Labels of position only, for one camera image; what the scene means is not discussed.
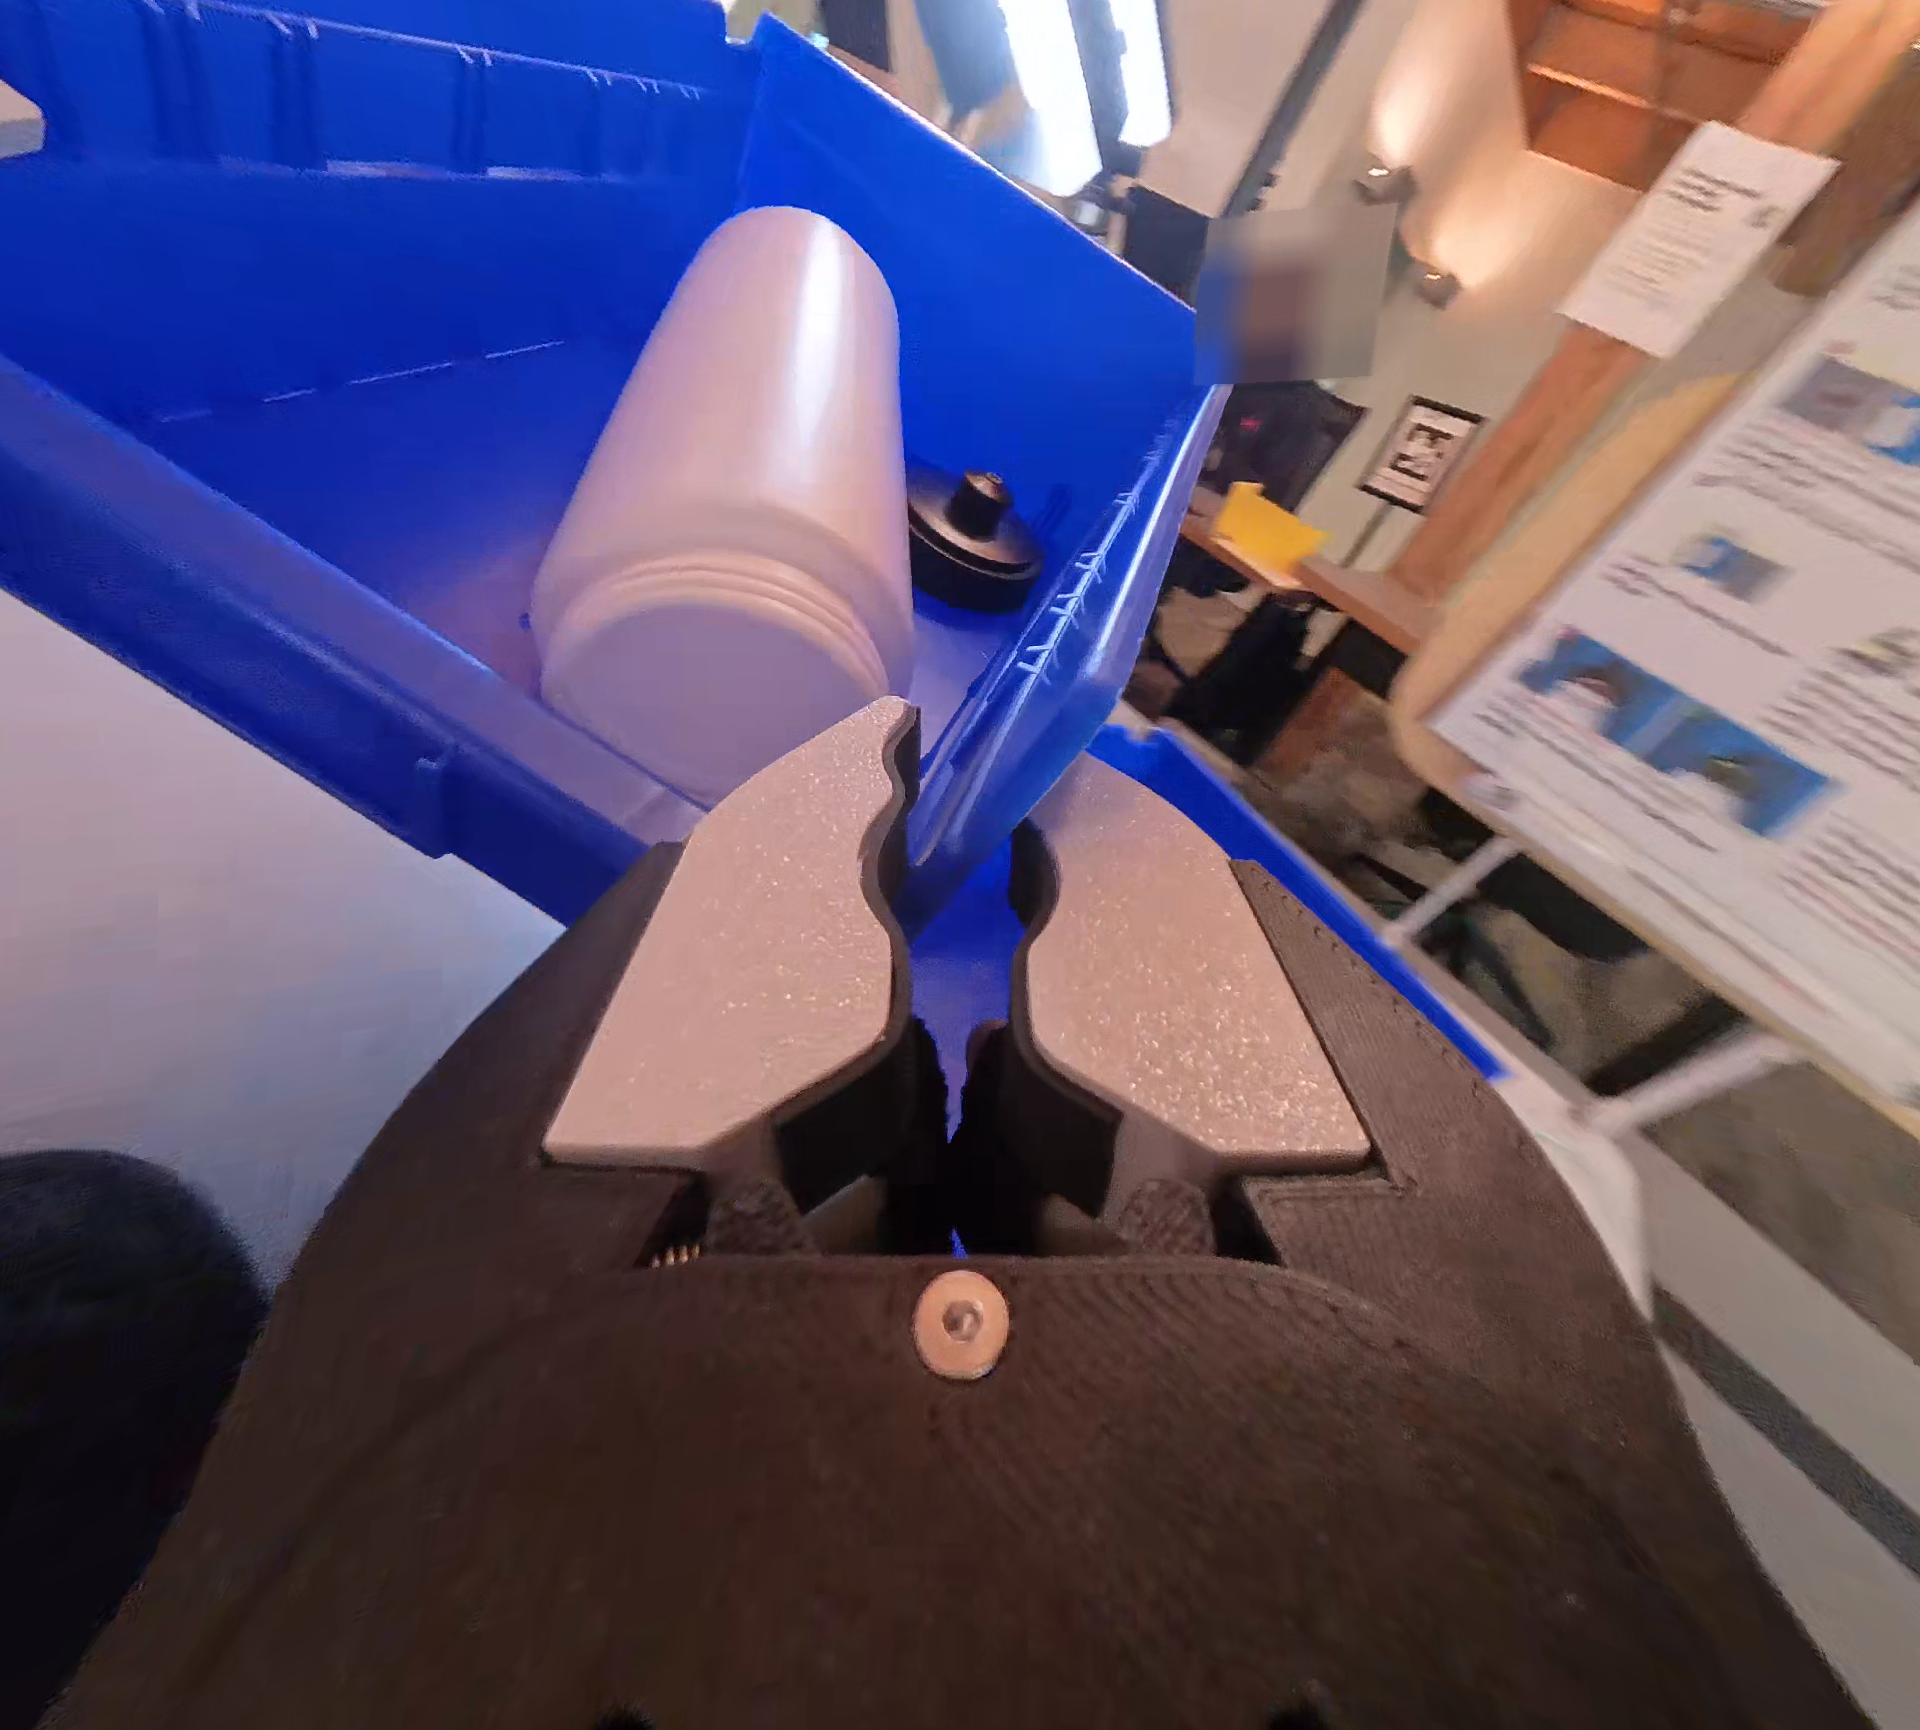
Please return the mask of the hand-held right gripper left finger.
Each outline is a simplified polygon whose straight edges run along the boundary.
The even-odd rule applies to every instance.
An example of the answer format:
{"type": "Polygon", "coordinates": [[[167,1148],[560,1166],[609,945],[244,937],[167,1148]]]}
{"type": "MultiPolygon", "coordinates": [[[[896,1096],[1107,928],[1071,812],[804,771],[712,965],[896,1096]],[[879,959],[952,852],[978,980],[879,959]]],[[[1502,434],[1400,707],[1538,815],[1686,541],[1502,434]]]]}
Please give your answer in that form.
{"type": "Polygon", "coordinates": [[[773,1175],[780,1126],[879,1061],[910,988],[881,852],[918,710],[883,694],[762,768],[679,844],[542,1152],[773,1175]]]}

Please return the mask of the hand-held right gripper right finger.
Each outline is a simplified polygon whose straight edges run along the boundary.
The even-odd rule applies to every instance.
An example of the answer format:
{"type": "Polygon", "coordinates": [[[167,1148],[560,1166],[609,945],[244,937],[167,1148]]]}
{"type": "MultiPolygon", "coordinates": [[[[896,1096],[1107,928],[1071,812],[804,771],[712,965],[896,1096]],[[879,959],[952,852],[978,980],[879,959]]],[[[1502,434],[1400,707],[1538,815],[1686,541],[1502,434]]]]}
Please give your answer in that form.
{"type": "Polygon", "coordinates": [[[1010,1146],[1084,1213],[1340,1175],[1373,1141],[1235,878],[1175,805],[1078,759],[1019,826],[1010,1146]]]}

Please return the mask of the blue plastic bin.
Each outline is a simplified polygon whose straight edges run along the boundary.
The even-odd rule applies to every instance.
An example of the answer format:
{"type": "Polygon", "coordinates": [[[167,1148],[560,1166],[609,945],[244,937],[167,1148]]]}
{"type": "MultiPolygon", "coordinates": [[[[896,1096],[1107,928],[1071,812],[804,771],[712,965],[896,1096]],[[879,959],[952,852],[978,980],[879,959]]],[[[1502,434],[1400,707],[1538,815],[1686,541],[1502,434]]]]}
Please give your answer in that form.
{"type": "MultiPolygon", "coordinates": [[[[1344,947],[1413,1008],[1482,1077],[1496,1083],[1511,1064],[1485,1040],[1411,959],[1390,947],[1376,920],[1352,902],[1315,861],[1284,837],[1235,786],[1182,734],[1134,734],[1101,728],[1092,758],[1115,768],[1193,822],[1229,859],[1252,861],[1344,947]]],[[[958,1116],[966,1048],[974,1029],[1006,1012],[1021,925],[1010,904],[1010,848],[990,854],[912,939],[914,1004],[929,1033],[948,1089],[948,1119],[958,1116]]]]}
{"type": "Polygon", "coordinates": [[[1218,407],[1191,316],[794,30],[712,0],[2,0],[3,590],[415,852],[570,924],[682,835],[544,710],[532,568],[699,243],[820,212],[907,453],[1040,531],[932,614],[936,911],[1093,746],[1218,407]]]}

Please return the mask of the white plastic bottle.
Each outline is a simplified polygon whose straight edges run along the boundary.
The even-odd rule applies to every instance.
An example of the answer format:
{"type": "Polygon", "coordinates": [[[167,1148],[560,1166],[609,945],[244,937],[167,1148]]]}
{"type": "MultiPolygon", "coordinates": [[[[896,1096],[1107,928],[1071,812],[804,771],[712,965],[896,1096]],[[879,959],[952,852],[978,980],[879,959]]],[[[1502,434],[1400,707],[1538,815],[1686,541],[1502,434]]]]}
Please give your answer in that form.
{"type": "Polygon", "coordinates": [[[716,225],[539,559],[539,698],[690,804],[910,691],[899,316],[802,205],[716,225]]]}

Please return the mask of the black bottle lid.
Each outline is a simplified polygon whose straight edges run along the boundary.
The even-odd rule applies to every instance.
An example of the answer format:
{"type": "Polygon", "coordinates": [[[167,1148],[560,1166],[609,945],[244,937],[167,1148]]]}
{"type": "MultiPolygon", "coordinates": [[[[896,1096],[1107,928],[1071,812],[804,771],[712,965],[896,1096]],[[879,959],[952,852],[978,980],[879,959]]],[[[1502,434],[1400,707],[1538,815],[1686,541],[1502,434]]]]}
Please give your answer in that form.
{"type": "Polygon", "coordinates": [[[1043,576],[1043,544],[991,469],[904,466],[912,585],[966,614],[1015,614],[1043,576]]]}

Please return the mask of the wooden office table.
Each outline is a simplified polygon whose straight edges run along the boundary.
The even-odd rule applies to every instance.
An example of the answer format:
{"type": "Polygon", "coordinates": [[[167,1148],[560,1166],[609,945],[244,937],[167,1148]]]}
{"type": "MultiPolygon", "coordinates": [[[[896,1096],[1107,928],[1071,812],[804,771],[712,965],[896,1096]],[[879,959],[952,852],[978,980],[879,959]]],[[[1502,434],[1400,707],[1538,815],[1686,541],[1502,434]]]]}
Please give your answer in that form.
{"type": "Polygon", "coordinates": [[[1439,608],[1379,570],[1333,561],[1322,554],[1301,556],[1289,568],[1262,566],[1234,541],[1214,536],[1210,520],[1188,513],[1180,540],[1226,566],[1247,585],[1277,595],[1314,598],[1402,655],[1413,654],[1438,627],[1439,608]]]}

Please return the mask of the white board stand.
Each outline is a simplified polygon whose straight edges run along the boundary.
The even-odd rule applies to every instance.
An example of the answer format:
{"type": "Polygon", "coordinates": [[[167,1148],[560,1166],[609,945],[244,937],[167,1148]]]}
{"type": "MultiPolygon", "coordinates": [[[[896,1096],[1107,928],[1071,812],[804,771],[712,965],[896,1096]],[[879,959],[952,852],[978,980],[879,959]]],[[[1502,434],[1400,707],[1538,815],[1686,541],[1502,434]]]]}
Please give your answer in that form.
{"type": "MultiPolygon", "coordinates": [[[[1453,863],[1446,878],[1405,902],[1403,909],[1379,928],[1381,945],[1409,950],[1443,914],[1478,895],[1483,884],[1516,858],[1526,858],[1524,844],[1491,832],[1453,863]]],[[[1589,1134],[1619,1139],[1805,1061],[1803,1049],[1779,1031],[1735,1017],[1707,1045],[1694,1048],[1686,1057],[1645,1074],[1636,1083],[1598,1096],[1583,1091],[1575,1114],[1589,1134]]]]}

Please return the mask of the black white marker sign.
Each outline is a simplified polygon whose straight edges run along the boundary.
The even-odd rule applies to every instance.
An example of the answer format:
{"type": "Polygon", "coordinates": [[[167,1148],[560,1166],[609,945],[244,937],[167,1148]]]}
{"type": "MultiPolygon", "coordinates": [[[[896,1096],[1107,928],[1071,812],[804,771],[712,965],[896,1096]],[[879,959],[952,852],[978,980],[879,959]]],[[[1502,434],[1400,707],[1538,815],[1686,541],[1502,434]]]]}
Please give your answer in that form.
{"type": "Polygon", "coordinates": [[[1451,401],[1407,397],[1358,479],[1358,494],[1422,518],[1483,423],[1483,413],[1451,401]]]}

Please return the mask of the wooden support column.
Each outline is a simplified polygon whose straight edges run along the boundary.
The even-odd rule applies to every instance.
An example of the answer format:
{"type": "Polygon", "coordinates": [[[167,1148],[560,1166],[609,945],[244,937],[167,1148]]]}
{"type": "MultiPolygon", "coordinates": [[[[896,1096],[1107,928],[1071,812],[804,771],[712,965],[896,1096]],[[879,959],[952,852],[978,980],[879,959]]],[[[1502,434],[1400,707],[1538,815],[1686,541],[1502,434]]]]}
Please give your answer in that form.
{"type": "MultiPolygon", "coordinates": [[[[1830,0],[1746,104],[1737,130],[1794,152],[1841,155],[1915,38],[1917,0],[1830,0]]],[[[1644,349],[1571,323],[1394,557],[1394,581],[1428,603],[1443,599],[1649,362],[1644,349]]]]}

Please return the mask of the instruction sheet on stand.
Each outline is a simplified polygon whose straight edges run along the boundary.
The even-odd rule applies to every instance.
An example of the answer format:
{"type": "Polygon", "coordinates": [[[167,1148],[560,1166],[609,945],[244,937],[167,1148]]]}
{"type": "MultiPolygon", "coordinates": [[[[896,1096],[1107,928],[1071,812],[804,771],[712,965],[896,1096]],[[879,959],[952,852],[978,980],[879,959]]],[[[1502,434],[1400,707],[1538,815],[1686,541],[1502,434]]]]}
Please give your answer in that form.
{"type": "Polygon", "coordinates": [[[1403,764],[1915,1128],[1915,214],[1645,403],[1460,590],[1403,764]]]}

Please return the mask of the white paper notice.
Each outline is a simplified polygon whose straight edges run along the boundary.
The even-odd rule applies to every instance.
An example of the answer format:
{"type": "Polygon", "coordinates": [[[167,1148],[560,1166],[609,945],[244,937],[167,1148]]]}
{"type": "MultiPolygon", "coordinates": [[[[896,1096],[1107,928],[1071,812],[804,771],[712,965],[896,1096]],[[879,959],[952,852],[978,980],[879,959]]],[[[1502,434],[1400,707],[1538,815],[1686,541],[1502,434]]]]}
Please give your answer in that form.
{"type": "Polygon", "coordinates": [[[1571,325],[1672,360],[1836,175],[1836,157],[1698,126],[1557,303],[1571,325]]]}

